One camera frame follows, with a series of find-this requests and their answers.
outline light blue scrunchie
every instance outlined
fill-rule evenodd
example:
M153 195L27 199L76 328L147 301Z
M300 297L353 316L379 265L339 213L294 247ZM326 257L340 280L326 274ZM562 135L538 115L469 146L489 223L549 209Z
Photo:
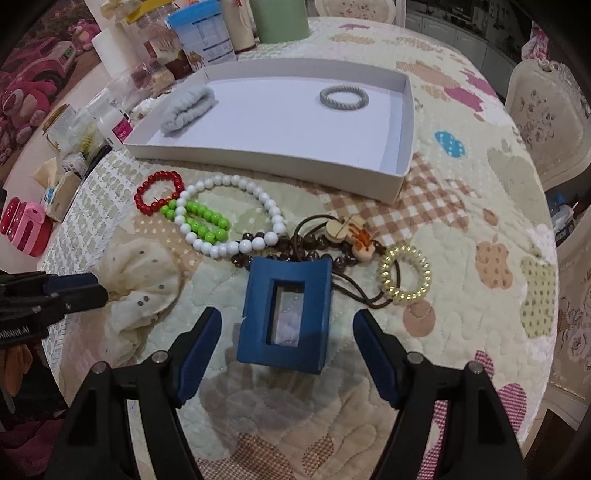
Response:
M202 116L216 104L216 96L210 87L195 85L171 101L164 112L160 131L163 134L175 132Z

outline white bead necklace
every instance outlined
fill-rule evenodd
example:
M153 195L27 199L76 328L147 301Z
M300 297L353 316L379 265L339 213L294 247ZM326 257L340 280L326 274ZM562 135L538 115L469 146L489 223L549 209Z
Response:
M256 198L267 211L267 215L271 219L273 225L265 235L255 237L253 240L227 241L218 245L212 245L210 242L205 242L197 238L197 234L191 231L191 226L187 223L186 208L187 201L193 195L204 190L211 190L216 186L224 185L226 187L232 186L241 189L243 192L250 193ZM211 258L224 258L227 256L236 255L238 252L249 254L253 250L259 252L266 247L274 247L279 241L279 236L287 232L285 227L285 219L281 215L281 209L277 206L275 200L269 197L261 187L250 179L246 179L239 175L220 175L216 174L205 180L199 180L194 185L188 185L186 190L180 193L180 198L177 200L177 208L175 210L174 223L176 223L185 235L185 241L190 244L197 252L207 255Z

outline green cylinder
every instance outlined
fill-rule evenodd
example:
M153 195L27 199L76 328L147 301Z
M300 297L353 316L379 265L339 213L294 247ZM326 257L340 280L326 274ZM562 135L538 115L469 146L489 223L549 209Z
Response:
M310 36L304 0L251 0L261 43L301 40Z

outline white tray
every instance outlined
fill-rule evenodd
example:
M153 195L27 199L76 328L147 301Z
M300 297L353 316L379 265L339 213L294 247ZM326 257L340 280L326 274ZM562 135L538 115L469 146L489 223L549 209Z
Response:
M181 131L163 135L170 99L196 83L212 87L219 103ZM322 89L343 83L365 89L369 105L337 111L320 103ZM358 99L345 93L334 98ZM393 203L413 143L414 100L405 74L337 60L265 59L194 73L146 116L125 146L138 158L245 168Z

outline chair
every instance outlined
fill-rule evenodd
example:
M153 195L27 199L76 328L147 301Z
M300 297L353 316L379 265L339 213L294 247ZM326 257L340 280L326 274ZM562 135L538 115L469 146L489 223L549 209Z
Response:
M314 0L321 17L345 17L392 24L396 19L394 0Z
M513 70L505 109L531 154L544 190L591 164L589 105L568 67L522 61Z

